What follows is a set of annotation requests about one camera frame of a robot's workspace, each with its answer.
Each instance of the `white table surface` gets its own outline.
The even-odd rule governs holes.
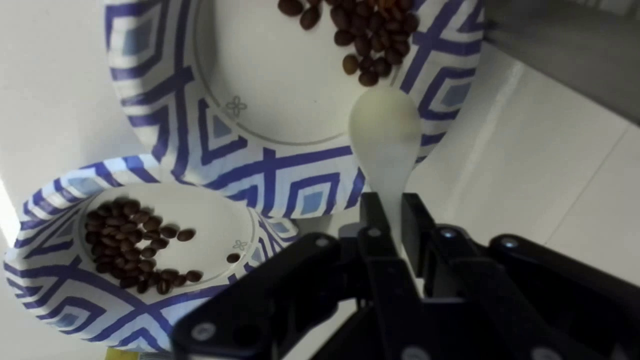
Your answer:
[[[16,206],[66,170],[144,152],[112,93],[91,0],[0,2],[0,251]],[[640,284],[640,132],[486,49],[472,96],[408,190],[481,243],[519,232]],[[337,214],[330,224],[356,220]],[[98,360],[0,284],[0,354]],[[318,336],[296,353],[304,358]]]

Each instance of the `falling coffee bean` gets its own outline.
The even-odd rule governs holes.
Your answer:
[[[186,281],[189,281],[189,282],[201,282],[201,281],[202,281],[202,273],[199,273],[199,270],[189,270],[189,273],[186,273]]]
[[[181,231],[177,238],[179,238],[181,243],[189,243],[189,241],[192,241],[195,237],[197,237],[197,231],[186,228],[186,231]]]
[[[311,8],[304,11],[303,16],[300,16],[300,27],[303,27],[304,31],[312,31],[318,23],[321,23],[321,8],[318,8],[318,7],[311,7]]]
[[[304,12],[304,5],[300,0],[278,0],[278,8],[287,16],[300,16]]]
[[[359,64],[359,57],[354,57],[354,54],[344,57],[343,68],[344,68],[347,74],[356,74],[359,67],[361,67]]]

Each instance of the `screw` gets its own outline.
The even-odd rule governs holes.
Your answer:
[[[504,248],[519,248],[519,241],[517,238],[502,238],[502,247]]]
[[[213,323],[201,323],[192,328],[192,338],[197,342],[207,342],[213,341],[217,336],[217,324]]]
[[[371,231],[367,231],[367,237],[371,237],[371,238],[381,238],[382,232],[381,232],[381,228],[371,228]]]
[[[536,346],[532,350],[532,360],[563,360],[563,356],[559,353],[555,353],[553,348]]]
[[[328,247],[328,244],[330,244],[328,238],[318,238],[318,241],[316,241],[316,247],[318,247],[318,248],[325,248],[325,247]]]
[[[431,356],[419,346],[408,346],[402,350],[402,360],[431,360]]]

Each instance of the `white plastic spoon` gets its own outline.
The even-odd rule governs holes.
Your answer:
[[[367,90],[356,100],[349,134],[368,186],[381,197],[399,256],[406,259],[401,206],[420,150],[416,104],[401,90]]]

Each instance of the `blue and white paper plate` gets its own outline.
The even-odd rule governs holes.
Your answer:
[[[347,129],[365,93],[340,74],[328,15],[312,33],[276,0],[105,0],[108,64],[141,140],[177,179],[265,217],[311,218],[359,204],[365,176]],[[415,0],[420,31],[389,83],[422,116],[419,162],[471,90],[481,0]]]
[[[246,226],[241,231],[249,235],[246,238],[229,241],[218,224],[221,231],[215,228],[215,235],[221,235],[218,238],[199,241],[197,235],[201,244],[192,241],[177,244],[183,247],[179,251],[172,251],[172,247],[165,251],[168,263],[181,263],[181,256],[183,263],[201,263],[191,267],[204,273],[202,282],[179,289],[168,296],[154,291],[141,296],[122,291],[108,275],[95,273],[82,241],[82,222],[88,208],[105,199],[124,194],[142,197],[142,204],[157,203],[160,208],[171,203],[172,208],[181,210],[183,189],[186,190],[185,201],[189,201],[183,208],[191,206],[192,214],[179,224],[199,217],[199,204],[192,204],[195,197],[202,199],[204,206],[211,204],[211,197],[218,197],[221,204],[217,203],[217,206],[227,203],[233,217],[246,218]],[[153,156],[129,156],[65,175],[26,201],[22,232],[7,255],[4,270],[8,286],[25,309],[61,333],[106,346],[159,353],[171,348],[168,334],[185,315],[275,256],[295,237],[296,228],[288,220],[265,220],[217,192],[174,182]],[[221,259],[231,251],[241,255],[241,263],[231,267],[223,260],[223,267]]]

